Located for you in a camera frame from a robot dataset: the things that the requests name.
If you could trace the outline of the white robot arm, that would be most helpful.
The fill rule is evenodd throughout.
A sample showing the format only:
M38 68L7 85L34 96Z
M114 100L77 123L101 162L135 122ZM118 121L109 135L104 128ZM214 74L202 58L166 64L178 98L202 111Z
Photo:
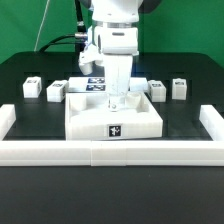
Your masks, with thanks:
M108 107L118 111L129 89L133 57L138 54L140 13L151 13L162 0L81 0L93 11L88 44L79 56L84 75L92 65L104 68Z

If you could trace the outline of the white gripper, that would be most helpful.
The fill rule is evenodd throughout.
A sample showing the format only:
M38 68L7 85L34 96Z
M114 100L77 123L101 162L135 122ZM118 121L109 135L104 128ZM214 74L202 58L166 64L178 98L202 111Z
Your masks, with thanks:
M108 108L117 111L126 108L126 98L132 71L132 55L104 55L104 73Z

